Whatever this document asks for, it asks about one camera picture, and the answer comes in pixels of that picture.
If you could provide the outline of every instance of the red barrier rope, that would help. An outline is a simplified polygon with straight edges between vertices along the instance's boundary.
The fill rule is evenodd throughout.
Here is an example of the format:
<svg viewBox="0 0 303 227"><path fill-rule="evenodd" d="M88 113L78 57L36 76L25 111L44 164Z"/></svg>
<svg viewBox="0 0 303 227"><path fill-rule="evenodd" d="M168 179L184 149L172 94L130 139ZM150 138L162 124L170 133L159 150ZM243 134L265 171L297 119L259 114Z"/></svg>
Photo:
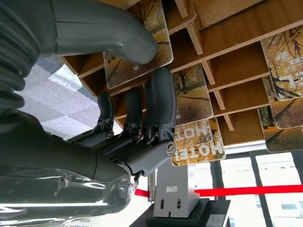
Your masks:
<svg viewBox="0 0 303 227"><path fill-rule="evenodd" d="M303 185L282 185L282 186L258 186L258 187L246 187L246 188L215 188L215 189L202 189L195 190L200 196L227 196L227 195L259 195L270 193L295 193L303 192ZM149 197L149 191L136 189L135 195Z"/></svg>

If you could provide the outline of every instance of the clear plastic cover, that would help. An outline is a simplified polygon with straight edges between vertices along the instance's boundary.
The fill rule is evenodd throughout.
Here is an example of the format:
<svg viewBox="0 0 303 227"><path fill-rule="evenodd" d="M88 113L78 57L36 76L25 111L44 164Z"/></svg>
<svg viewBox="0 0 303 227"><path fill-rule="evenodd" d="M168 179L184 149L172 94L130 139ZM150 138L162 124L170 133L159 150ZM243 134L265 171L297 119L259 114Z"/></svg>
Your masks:
<svg viewBox="0 0 303 227"><path fill-rule="evenodd" d="M123 210L134 194L128 174L96 182L73 172L9 168L0 175L0 226L69 225Z"/></svg>

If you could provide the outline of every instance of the gray robotic hand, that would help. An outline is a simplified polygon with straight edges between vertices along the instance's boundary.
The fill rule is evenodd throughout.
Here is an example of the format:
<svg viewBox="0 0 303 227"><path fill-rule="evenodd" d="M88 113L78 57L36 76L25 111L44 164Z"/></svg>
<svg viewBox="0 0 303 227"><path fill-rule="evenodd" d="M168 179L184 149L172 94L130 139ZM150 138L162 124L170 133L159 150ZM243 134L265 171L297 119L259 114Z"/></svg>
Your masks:
<svg viewBox="0 0 303 227"><path fill-rule="evenodd" d="M108 93L98 96L95 128L69 141L18 111L24 100L14 93L39 57L105 51L144 64L156 49L130 14L96 0L0 0L0 226L119 212L140 176L174 155L176 97L166 68L146 83L142 125L138 92L127 92L127 119L116 136Z"/></svg>

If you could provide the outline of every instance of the screw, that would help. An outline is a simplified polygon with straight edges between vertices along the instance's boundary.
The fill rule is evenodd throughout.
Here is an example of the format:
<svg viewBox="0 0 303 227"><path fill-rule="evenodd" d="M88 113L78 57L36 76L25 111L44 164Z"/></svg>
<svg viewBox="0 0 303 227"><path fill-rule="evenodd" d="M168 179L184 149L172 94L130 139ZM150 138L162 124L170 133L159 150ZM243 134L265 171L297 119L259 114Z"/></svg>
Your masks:
<svg viewBox="0 0 303 227"><path fill-rule="evenodd" d="M176 145L174 142L169 142L166 147L166 153L168 156L173 156L176 152Z"/></svg>

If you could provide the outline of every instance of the autumn tree picture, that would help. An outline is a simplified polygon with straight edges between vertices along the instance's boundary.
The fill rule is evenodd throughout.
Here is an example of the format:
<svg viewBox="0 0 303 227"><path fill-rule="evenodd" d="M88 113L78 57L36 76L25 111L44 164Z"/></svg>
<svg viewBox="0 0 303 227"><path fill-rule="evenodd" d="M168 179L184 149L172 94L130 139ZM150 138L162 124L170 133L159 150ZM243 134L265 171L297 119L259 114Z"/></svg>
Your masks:
<svg viewBox="0 0 303 227"><path fill-rule="evenodd" d="M303 96L303 26L261 41L277 99Z"/></svg>
<svg viewBox="0 0 303 227"><path fill-rule="evenodd" d="M212 142L178 149L176 153L172 157L172 165L185 166L226 158L217 118L211 118L209 121L212 137Z"/></svg>
<svg viewBox="0 0 303 227"><path fill-rule="evenodd" d="M209 91L201 64L173 73L177 94L177 125L213 116Z"/></svg>
<svg viewBox="0 0 303 227"><path fill-rule="evenodd" d="M258 108L258 113L266 147L269 152L303 149L302 126L279 129L274 124L274 117L268 106Z"/></svg>
<svg viewBox="0 0 303 227"><path fill-rule="evenodd" d="M104 53L109 89L169 64L173 60L161 0L141 0L128 11L155 38L158 43L158 50L152 61L144 65L132 64L110 53Z"/></svg>
<svg viewBox="0 0 303 227"><path fill-rule="evenodd" d="M303 125L303 97L280 101L270 76L263 77L262 80L270 102L268 108L271 108L277 127L287 129Z"/></svg>

